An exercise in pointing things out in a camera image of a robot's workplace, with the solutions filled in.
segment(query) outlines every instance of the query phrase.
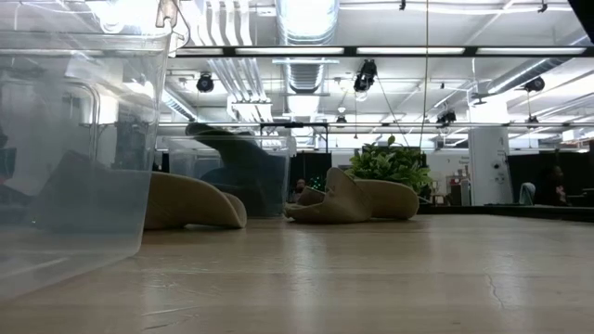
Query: exposed ceiling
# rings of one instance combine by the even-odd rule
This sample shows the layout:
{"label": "exposed ceiling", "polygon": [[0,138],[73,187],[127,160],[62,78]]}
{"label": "exposed ceiling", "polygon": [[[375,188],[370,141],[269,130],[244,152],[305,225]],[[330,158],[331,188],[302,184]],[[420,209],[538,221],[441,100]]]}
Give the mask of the exposed ceiling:
{"label": "exposed ceiling", "polygon": [[[407,9],[398,10],[399,1],[342,0],[335,45],[425,45],[426,27],[429,27],[429,45],[558,45],[562,38],[581,29],[566,1],[547,1],[553,9],[537,13],[541,0],[430,0],[427,24],[422,9],[425,1],[407,1]],[[256,45],[277,45],[278,29],[274,1],[259,0],[250,3],[251,33]],[[493,9],[522,10],[529,12],[485,14],[479,11]],[[445,10],[447,14],[434,11]],[[352,92],[345,88],[363,62],[362,58],[340,58],[340,63],[327,66],[317,113],[312,122],[334,122],[339,106],[346,108],[348,122],[390,122],[391,112],[400,122],[420,122],[423,111],[432,117],[441,111],[432,109],[456,89],[474,81],[493,80],[526,61],[525,58],[477,58],[475,73],[471,58],[377,58],[378,76],[368,92],[367,100],[355,104]],[[272,102],[272,115],[288,117],[287,88],[280,65],[271,58],[257,58],[267,96]],[[209,122],[232,121],[227,112],[227,92],[216,81],[211,93],[199,94],[195,85],[202,71],[211,71],[204,58],[171,58],[168,63],[166,84],[180,95],[203,120]],[[533,94],[532,112],[563,105],[577,97],[592,92],[590,74],[594,59],[576,58],[547,72],[542,77],[546,89]],[[528,103],[524,91],[510,91],[500,96],[508,103],[510,118],[523,122],[528,117]],[[458,120],[466,118],[462,105],[457,108]],[[565,122],[583,117],[594,107],[590,104],[568,109],[551,116],[547,122]]]}

